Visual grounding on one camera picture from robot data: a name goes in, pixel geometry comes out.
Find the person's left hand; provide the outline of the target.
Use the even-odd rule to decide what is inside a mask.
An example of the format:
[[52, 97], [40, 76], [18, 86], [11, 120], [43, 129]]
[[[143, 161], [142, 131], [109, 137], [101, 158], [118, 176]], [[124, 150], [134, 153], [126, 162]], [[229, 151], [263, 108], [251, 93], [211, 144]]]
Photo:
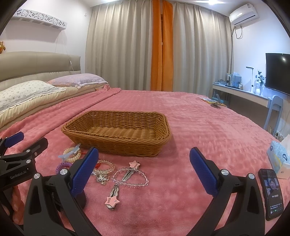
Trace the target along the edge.
[[12, 193], [12, 207], [14, 210], [13, 221], [18, 225], [23, 225], [25, 205], [21, 200], [21, 195], [18, 186], [13, 187]]

